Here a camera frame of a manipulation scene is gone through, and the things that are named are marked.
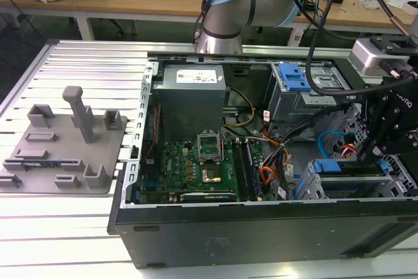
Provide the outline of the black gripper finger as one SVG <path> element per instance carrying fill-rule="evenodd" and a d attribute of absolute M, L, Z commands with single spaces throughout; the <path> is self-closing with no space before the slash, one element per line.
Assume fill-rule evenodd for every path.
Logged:
<path fill-rule="evenodd" d="M 391 94 L 392 90 L 386 90 L 363 97 L 361 117 L 366 136 L 357 154 L 359 163 L 375 163 L 379 158 L 387 155 L 385 139 L 389 127 L 387 110 Z"/>
<path fill-rule="evenodd" d="M 417 153 L 417 129 L 385 135 L 377 147 L 383 155 Z"/>

